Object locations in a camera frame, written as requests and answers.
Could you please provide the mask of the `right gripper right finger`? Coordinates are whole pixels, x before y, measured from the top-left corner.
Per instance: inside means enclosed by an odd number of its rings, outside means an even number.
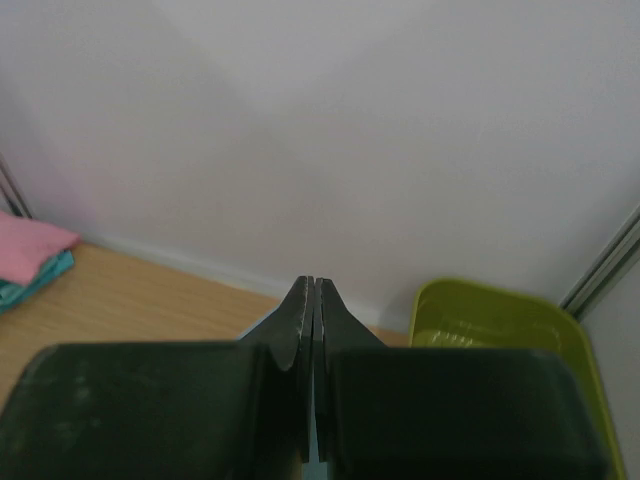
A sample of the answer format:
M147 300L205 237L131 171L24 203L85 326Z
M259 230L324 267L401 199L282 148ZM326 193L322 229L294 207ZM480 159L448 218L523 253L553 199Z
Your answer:
M574 374L529 348L391 347L316 283L317 432L332 479L611 479Z

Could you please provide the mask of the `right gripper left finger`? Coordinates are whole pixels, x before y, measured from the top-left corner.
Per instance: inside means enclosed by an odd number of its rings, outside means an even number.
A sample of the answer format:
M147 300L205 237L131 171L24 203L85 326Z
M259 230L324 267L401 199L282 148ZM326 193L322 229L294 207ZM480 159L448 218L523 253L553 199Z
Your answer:
M231 341L67 343L1 412L5 479L297 479L309 458L314 280Z

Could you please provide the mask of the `grey-blue t-shirt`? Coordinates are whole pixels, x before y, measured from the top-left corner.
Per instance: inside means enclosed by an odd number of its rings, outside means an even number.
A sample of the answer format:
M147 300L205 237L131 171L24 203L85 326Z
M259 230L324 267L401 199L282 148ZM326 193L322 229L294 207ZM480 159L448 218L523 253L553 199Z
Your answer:
M263 401L265 438L272 453L260 468L266 478L328 477L315 417L315 332L310 316L274 310L238 337L267 346L274 361Z

